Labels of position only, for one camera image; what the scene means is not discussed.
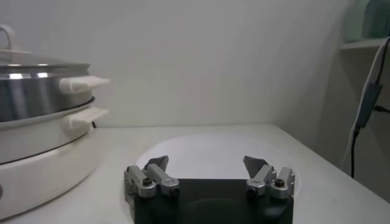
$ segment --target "black cable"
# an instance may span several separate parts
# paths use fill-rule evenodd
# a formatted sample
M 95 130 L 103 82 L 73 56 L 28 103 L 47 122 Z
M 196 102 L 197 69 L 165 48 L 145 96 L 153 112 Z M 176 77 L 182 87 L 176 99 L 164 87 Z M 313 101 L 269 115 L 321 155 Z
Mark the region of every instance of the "black cable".
M 383 67 L 385 66 L 386 52 L 388 50 L 389 42 L 390 42 L 390 38 L 388 38 L 386 40 L 386 46 L 385 46 L 385 49 L 383 50 L 383 55 L 382 55 L 382 59 L 381 59 L 381 62 L 380 62 L 379 75 L 377 77 L 377 80 L 375 81 L 375 84 L 377 84 L 377 85 L 379 84 L 380 78 L 382 77 L 382 72 L 383 72 Z
M 388 113 L 390 114 L 390 110 L 381 106 L 381 105 L 376 105 L 374 106 L 374 111 L 377 111 L 377 112 L 384 112 L 384 113 Z
M 353 131 L 353 138 L 352 138 L 352 145 L 351 145 L 351 177 L 352 178 L 355 178 L 355 144 L 359 133 L 360 133 L 359 128 L 356 128 Z

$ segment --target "screw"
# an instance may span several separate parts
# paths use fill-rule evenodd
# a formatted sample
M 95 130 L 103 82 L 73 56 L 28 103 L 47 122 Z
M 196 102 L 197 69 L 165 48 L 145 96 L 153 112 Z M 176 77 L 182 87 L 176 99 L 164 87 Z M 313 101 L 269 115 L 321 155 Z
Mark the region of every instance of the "screw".
M 285 181 L 282 179 L 276 179 L 275 180 L 275 187 L 284 187 L 285 186 Z
M 256 189 L 254 188 L 249 188 L 247 191 L 246 191 L 246 195 L 249 197 L 249 198 L 255 198 L 257 197 L 257 191 Z
M 180 189 L 179 188 L 173 188 L 170 191 L 170 195 L 174 198 L 178 197 L 180 195 Z
M 149 186 L 149 185 L 151 185 L 152 184 L 152 179 L 150 179 L 150 178 L 145 178 L 145 179 L 143 179 L 142 180 L 142 185 L 143 186 Z

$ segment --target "white pot handle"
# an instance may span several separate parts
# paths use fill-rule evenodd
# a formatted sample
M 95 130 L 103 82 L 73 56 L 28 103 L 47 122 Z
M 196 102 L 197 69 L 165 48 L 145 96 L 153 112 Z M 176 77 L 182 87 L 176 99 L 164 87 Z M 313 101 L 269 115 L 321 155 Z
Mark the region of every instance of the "white pot handle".
M 13 28 L 8 25 L 0 25 L 0 31 L 7 35 L 7 47 L 1 50 L 20 51 L 19 45 L 16 41 L 16 33 Z
M 108 83 L 110 83 L 109 79 L 101 79 L 96 76 L 82 76 L 61 79 L 59 87 L 63 94 L 75 94 L 91 91 L 98 86 Z
M 97 118 L 102 117 L 108 113 L 108 110 L 91 107 L 75 114 L 70 114 L 63 118 L 64 130 L 75 130 L 86 125 L 91 125 Z

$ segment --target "power cord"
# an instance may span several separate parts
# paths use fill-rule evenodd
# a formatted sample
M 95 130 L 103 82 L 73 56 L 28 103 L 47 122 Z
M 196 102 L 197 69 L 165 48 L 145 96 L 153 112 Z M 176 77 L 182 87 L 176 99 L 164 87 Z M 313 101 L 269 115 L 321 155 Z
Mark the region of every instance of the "power cord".
M 353 138 L 351 144 L 351 177 L 355 178 L 355 144 L 360 133 L 360 128 L 356 128 L 353 131 Z
M 383 107 L 383 106 L 381 106 L 381 105 L 376 105 L 374 107 L 374 111 L 376 111 L 376 112 L 384 112 L 384 113 L 390 114 L 390 110 L 385 108 L 385 107 Z
M 368 123 L 371 112 L 375 109 L 382 109 L 380 107 L 376 107 L 376 101 L 379 97 L 379 94 L 382 89 L 382 85 L 379 85 L 380 78 L 383 73 L 383 68 L 385 64 L 385 56 L 387 52 L 387 47 L 390 42 L 390 37 L 387 37 L 378 48 L 377 53 L 375 54 L 375 58 L 372 62 L 370 72 L 368 74 L 367 80 L 363 87 L 363 92 L 361 94 L 360 103 L 358 107 L 358 112 L 355 117 L 355 121 L 353 122 L 351 131 L 349 133 L 348 145 L 344 152 L 344 156 L 340 163 L 340 168 L 344 164 L 344 161 L 347 158 L 349 150 L 351 150 L 351 177 L 355 177 L 355 144 L 356 139 L 359 135 L 359 132 L 362 128 L 366 126 Z M 379 73 L 375 83 L 371 83 L 371 77 L 373 76 L 374 71 L 379 67 Z

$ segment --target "green container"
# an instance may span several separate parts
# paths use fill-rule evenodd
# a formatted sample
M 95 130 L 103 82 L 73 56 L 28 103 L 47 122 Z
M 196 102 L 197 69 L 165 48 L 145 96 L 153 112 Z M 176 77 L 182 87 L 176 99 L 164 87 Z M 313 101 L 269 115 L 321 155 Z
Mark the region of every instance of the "green container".
M 366 6 L 363 37 L 384 38 L 390 30 L 390 1 L 370 0 Z
M 342 30 L 343 42 L 351 43 L 365 39 L 363 24 L 368 3 L 369 0 L 357 0 L 347 11 Z

